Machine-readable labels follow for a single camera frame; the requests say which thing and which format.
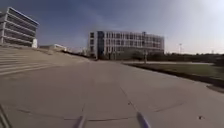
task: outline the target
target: pavement crack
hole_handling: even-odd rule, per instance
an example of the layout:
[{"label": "pavement crack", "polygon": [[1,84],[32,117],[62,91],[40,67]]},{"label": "pavement crack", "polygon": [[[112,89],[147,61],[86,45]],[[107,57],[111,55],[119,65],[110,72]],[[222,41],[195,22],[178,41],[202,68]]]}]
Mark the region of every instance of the pavement crack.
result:
[{"label": "pavement crack", "polygon": [[172,108],[176,108],[176,107],[182,106],[183,104],[184,104],[184,103],[174,104],[174,105],[171,105],[171,106],[168,106],[168,107],[165,107],[165,108],[157,109],[157,110],[155,110],[154,112],[162,112],[162,111],[166,111],[166,110],[168,110],[168,109],[172,109]]},{"label": "pavement crack", "polygon": [[26,110],[26,109],[21,109],[21,108],[17,108],[17,107],[12,107],[12,106],[8,106],[8,108],[14,109],[15,111],[24,113],[24,114],[29,114],[29,115],[35,115],[35,116],[41,116],[41,117],[49,117],[49,118],[57,118],[57,119],[62,119],[62,120],[78,120],[78,118],[66,118],[64,116],[57,116],[57,115],[50,115],[50,114],[42,114],[42,113],[37,113],[37,112],[32,112],[30,110]]},{"label": "pavement crack", "polygon": [[116,120],[127,120],[127,119],[133,119],[136,117],[125,117],[125,118],[108,118],[108,119],[89,119],[87,121],[91,122],[100,122],[100,121],[116,121]]}]

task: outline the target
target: road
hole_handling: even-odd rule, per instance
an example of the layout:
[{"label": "road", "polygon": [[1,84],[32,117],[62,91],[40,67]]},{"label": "road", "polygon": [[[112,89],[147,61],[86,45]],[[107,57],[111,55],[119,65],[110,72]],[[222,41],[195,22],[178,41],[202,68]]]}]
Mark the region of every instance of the road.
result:
[{"label": "road", "polygon": [[113,62],[85,62],[0,78],[0,103],[14,128],[223,128],[224,95],[207,84]]}]

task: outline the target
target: window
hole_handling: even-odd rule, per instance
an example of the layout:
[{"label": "window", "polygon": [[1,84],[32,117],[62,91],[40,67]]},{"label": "window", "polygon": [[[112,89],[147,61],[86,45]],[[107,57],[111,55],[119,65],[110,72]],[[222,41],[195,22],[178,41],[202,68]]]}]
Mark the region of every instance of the window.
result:
[{"label": "window", "polygon": [[133,39],[133,38],[134,38],[134,36],[131,34],[131,35],[130,35],[130,39]]},{"label": "window", "polygon": [[128,34],[126,34],[126,35],[125,35],[125,38],[126,38],[126,39],[129,39],[129,35],[128,35]]},{"label": "window", "polygon": [[90,40],[90,44],[93,45],[94,44],[94,40]]},{"label": "window", "polygon": [[116,38],[117,38],[117,39],[120,39],[120,38],[121,38],[121,34],[117,33],[117,34],[116,34]]},{"label": "window", "polygon": [[120,45],[120,40],[117,40],[116,45]]},{"label": "window", "polygon": [[93,32],[90,33],[90,38],[94,38],[94,33]]},{"label": "window", "polygon": [[130,41],[130,46],[133,46],[133,41]]},{"label": "window", "polygon": [[93,46],[90,47],[90,51],[93,52]]},{"label": "window", "polygon": [[122,46],[124,45],[124,41],[123,41],[123,40],[121,41],[121,45],[122,45]]}]

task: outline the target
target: curb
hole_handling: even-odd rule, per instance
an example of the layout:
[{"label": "curb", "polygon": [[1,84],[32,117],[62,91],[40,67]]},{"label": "curb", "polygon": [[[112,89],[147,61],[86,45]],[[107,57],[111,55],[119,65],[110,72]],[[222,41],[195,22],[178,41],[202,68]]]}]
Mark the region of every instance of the curb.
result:
[{"label": "curb", "polygon": [[218,78],[198,76],[198,75],[194,75],[194,74],[186,74],[186,73],[168,71],[168,70],[163,70],[163,69],[155,69],[155,68],[144,67],[144,66],[134,65],[134,64],[126,64],[126,65],[136,67],[136,68],[146,69],[146,70],[150,70],[150,71],[165,73],[165,74],[169,74],[169,75],[174,75],[177,77],[188,78],[191,80],[205,82],[205,83],[213,84],[214,86],[217,86],[217,87],[224,88],[224,80],[218,79]]}]

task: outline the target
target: modern building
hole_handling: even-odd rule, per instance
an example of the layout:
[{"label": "modern building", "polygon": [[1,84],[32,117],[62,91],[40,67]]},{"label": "modern building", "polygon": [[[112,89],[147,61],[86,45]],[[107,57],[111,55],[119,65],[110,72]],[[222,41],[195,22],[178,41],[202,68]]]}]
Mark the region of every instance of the modern building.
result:
[{"label": "modern building", "polygon": [[146,32],[94,31],[89,33],[88,55],[117,59],[135,51],[143,54],[164,53],[164,37]]},{"label": "modern building", "polygon": [[0,13],[0,43],[36,46],[38,25],[28,16],[8,7],[5,12]]}]

